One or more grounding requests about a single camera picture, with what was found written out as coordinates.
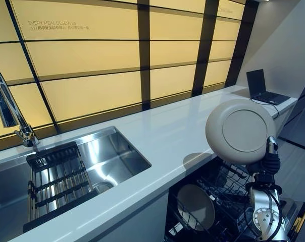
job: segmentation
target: cabinet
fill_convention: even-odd
[[[162,242],[164,239],[168,191],[100,234],[91,242]]]

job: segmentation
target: sink drain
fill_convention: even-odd
[[[105,191],[109,190],[110,188],[112,188],[113,185],[111,183],[108,183],[108,182],[102,182],[102,183],[98,183],[97,184],[97,189],[98,191],[101,193],[104,193]]]

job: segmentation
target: cable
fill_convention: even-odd
[[[278,111],[278,109],[277,109],[274,105],[272,105],[272,104],[259,103],[259,102],[255,102],[255,101],[253,101],[253,102],[254,102],[254,103],[257,103],[257,104],[260,104],[260,105],[269,105],[269,106],[273,106],[273,107],[276,109],[276,111],[277,111],[277,115],[276,115],[276,117],[273,118],[273,120],[275,120],[276,118],[278,118],[278,116],[279,116],[279,111]]]
[[[258,234],[249,226],[249,222],[247,220],[247,214],[245,211],[246,211],[246,203],[244,203],[244,208],[243,208],[245,223],[247,224],[248,229],[254,234],[254,236],[256,236],[256,238],[258,238]]]
[[[270,197],[273,198],[273,200],[275,201],[277,207],[278,207],[278,212],[279,212],[279,219],[278,219],[278,225],[275,229],[275,231],[273,232],[273,234],[266,240],[266,241],[272,241],[272,239],[276,236],[276,234],[278,233],[280,226],[282,224],[282,220],[283,220],[283,214],[282,214],[282,209],[280,207],[279,202],[277,201],[277,199],[274,197],[274,195],[268,190],[268,189],[264,189],[264,192],[269,195]]]

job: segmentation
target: stainless steel sink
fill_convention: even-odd
[[[83,137],[55,143],[46,149],[75,141],[93,188],[102,193],[151,164],[115,128],[109,127]],[[31,168],[30,154],[0,163],[0,242],[23,233],[27,218],[27,188]]]

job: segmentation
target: laptop screen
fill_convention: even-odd
[[[247,72],[250,97],[257,96],[266,91],[264,70]]]

